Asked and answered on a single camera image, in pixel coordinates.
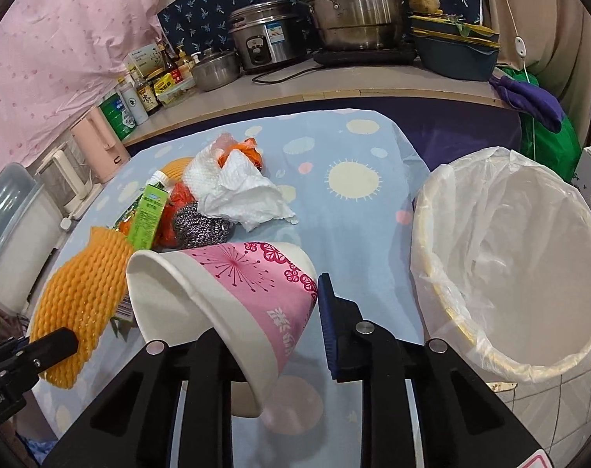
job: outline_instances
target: wooden countertop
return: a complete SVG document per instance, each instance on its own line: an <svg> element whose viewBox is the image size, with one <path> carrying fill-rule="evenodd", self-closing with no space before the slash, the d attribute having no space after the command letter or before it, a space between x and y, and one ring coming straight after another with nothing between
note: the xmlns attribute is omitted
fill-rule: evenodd
<svg viewBox="0 0 591 468"><path fill-rule="evenodd" d="M313 60L284 68L264 80L276 80L315 67ZM414 67L343 67L313 71L276 85L258 85L253 76L208 93L194 93L180 103L163 108L141 124L124 141L125 146L188 124L237 112L286 103L350 98L354 96L415 96L442 98L507 107L487 82L458 81Z"/></svg>

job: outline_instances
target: rice cooker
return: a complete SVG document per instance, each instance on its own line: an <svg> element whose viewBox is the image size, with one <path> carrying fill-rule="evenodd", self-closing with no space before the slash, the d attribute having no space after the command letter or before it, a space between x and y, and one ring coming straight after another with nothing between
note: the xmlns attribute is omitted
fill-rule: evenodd
<svg viewBox="0 0 591 468"><path fill-rule="evenodd" d="M306 55L302 19L288 0L249 5L229 16L229 31L246 73L285 67Z"/></svg>

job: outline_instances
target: red and white label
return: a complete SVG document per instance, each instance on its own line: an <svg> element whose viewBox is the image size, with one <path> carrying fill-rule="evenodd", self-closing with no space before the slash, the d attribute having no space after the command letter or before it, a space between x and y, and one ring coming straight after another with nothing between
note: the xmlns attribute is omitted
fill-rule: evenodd
<svg viewBox="0 0 591 468"><path fill-rule="evenodd" d="M537 450L527 461L521 463L518 468L553 468L549 456L544 450Z"/></svg>

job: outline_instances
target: crumpled tissue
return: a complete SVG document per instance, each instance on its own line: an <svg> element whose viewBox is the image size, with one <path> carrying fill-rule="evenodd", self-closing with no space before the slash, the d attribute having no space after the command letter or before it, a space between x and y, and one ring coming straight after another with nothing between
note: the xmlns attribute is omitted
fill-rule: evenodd
<svg viewBox="0 0 591 468"><path fill-rule="evenodd" d="M182 174L182 182L198 200L198 213L241 223L250 232L269 220L297 223L281 191L264 177L238 149L233 149L223 168L216 142L200 151Z"/></svg>

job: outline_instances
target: tile floor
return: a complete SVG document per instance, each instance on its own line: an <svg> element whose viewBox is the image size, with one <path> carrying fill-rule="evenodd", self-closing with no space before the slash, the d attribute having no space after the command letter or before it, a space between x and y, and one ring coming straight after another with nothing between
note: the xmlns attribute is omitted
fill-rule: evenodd
<svg viewBox="0 0 591 468"><path fill-rule="evenodd" d="M566 465L591 435L591 353L573 370L541 384L519 384L500 399L549 453Z"/></svg>

